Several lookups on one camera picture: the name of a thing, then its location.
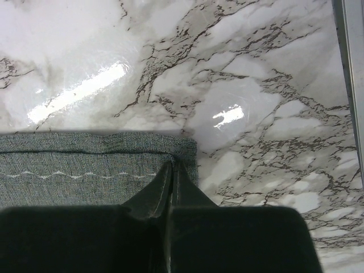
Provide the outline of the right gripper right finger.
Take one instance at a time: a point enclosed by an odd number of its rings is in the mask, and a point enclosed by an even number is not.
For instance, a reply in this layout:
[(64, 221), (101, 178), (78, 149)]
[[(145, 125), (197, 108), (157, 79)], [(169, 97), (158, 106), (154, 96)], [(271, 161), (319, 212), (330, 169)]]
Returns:
[(321, 272), (300, 213), (285, 206), (217, 206), (175, 167), (171, 272)]

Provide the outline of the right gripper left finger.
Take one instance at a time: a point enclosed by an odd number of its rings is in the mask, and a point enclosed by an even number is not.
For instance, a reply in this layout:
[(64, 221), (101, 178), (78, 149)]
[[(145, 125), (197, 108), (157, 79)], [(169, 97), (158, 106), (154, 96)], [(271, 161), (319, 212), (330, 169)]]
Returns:
[(1, 211), (2, 272), (167, 272), (172, 164), (121, 205)]

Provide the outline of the grey cloth napkin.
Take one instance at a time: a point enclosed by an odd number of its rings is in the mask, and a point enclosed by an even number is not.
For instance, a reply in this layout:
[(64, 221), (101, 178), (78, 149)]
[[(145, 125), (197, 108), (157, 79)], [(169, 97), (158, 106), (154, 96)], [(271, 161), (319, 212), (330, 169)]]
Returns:
[(125, 132), (1, 136), (1, 207), (122, 204), (166, 162), (198, 180), (197, 144), (179, 136)]

